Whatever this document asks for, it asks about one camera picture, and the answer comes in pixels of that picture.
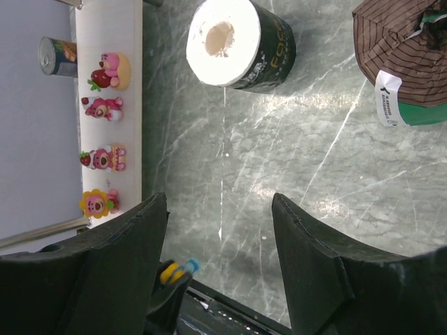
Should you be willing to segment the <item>strawberry cake toy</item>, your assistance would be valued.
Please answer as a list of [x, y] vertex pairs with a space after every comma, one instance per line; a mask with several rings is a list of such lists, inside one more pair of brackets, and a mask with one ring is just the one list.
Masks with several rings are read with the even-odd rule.
[[90, 170], [122, 172], [126, 169], [126, 149], [122, 145], [107, 144], [79, 154], [80, 163]]

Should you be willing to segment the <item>yellow pink lion toy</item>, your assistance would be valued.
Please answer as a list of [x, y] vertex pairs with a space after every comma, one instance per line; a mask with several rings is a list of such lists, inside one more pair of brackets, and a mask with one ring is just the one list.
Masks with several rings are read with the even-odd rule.
[[97, 188], [86, 191], [79, 201], [79, 208], [87, 218], [100, 219], [119, 211], [119, 193], [115, 189], [103, 192]]

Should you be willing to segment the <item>yellow bee toy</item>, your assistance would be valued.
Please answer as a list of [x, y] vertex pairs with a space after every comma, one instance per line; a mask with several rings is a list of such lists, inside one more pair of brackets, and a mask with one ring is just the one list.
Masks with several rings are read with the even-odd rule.
[[167, 285], [178, 281], [183, 275], [194, 275], [200, 270], [200, 263], [195, 258], [190, 258], [187, 262], [180, 264], [172, 262], [160, 274], [161, 284]]

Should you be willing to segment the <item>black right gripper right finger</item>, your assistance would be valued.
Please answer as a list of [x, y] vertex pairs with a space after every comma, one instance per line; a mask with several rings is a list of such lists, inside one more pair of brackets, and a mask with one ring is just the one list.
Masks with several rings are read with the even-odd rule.
[[406, 257], [355, 240], [276, 193], [272, 217], [294, 334], [445, 334], [446, 249]]

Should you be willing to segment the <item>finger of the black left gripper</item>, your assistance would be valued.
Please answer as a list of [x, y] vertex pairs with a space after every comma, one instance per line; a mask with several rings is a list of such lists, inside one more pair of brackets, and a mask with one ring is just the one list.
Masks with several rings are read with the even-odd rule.
[[184, 295], [192, 275], [184, 274], [173, 283], [155, 281], [146, 315], [146, 334], [176, 334]]

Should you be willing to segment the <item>pink donut toy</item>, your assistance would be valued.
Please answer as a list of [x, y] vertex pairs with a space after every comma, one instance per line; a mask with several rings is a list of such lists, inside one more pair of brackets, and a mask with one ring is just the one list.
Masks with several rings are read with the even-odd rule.
[[101, 55], [99, 68], [91, 72], [87, 80], [90, 90], [101, 92], [111, 88], [118, 91], [126, 90], [131, 82], [131, 63], [121, 52], [106, 52]]

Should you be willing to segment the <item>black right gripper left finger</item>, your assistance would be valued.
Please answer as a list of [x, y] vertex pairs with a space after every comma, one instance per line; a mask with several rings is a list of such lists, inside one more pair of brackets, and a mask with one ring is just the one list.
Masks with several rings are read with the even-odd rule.
[[1, 333], [143, 333], [167, 221], [159, 193], [35, 253], [3, 255]]

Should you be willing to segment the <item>pink red mushroom toy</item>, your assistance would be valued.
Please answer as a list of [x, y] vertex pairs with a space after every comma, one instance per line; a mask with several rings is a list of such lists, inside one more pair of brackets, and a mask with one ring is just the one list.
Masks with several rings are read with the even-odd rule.
[[82, 107], [85, 115], [95, 119], [107, 119], [108, 121], [119, 121], [123, 117], [122, 106], [124, 101], [120, 97], [82, 97]]

